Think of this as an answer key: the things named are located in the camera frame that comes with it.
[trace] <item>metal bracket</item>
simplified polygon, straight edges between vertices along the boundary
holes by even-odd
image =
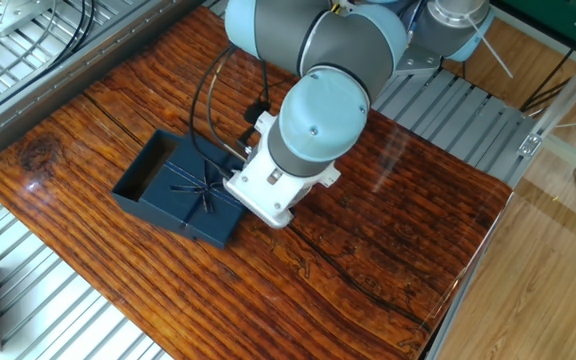
[[[52,0],[0,0],[0,37],[17,30],[52,7]]]
[[[535,133],[529,134],[521,146],[519,150],[517,150],[517,155],[523,156],[526,158],[532,158],[539,150],[539,147],[543,143],[543,138]]]
[[[441,64],[441,55],[410,44],[399,60],[395,75],[433,74]]]

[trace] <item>wooden floor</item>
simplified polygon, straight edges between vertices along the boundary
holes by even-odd
[[[519,107],[561,55],[495,21],[488,38],[514,73],[486,48],[467,79]],[[446,67],[461,73],[461,64]],[[574,74],[569,62],[552,84]],[[576,106],[564,122],[576,122]],[[555,135],[576,146],[576,127]],[[516,189],[440,359],[576,359],[576,189],[573,167],[542,151]]]

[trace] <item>metal frame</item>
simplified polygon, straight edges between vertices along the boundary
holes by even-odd
[[[576,148],[550,134],[575,104],[576,74],[563,88],[552,105],[548,107],[543,117],[517,150],[517,154],[532,158],[544,144],[546,149],[576,166]]]
[[[144,1],[90,38],[59,68],[40,79],[19,81],[0,101],[0,151],[200,4],[201,0]]]

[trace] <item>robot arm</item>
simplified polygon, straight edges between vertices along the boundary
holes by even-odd
[[[258,119],[259,144],[224,184],[274,228],[288,225],[314,184],[337,180],[334,161],[356,143],[406,48],[404,26],[386,8],[329,9],[327,0],[230,0],[226,10],[235,45],[302,76],[277,117]]]

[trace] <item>metal grating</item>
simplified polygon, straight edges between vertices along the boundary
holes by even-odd
[[[0,308],[0,360],[171,359],[1,204]]]
[[[55,4],[54,18],[51,6],[18,30],[0,37],[0,100],[22,80],[36,76],[72,38],[81,16],[81,1],[55,0]],[[102,0],[97,4],[91,35],[102,32],[110,20],[133,7],[130,0]]]
[[[534,120],[446,70],[394,78],[373,109],[513,188],[530,162],[516,152]]]

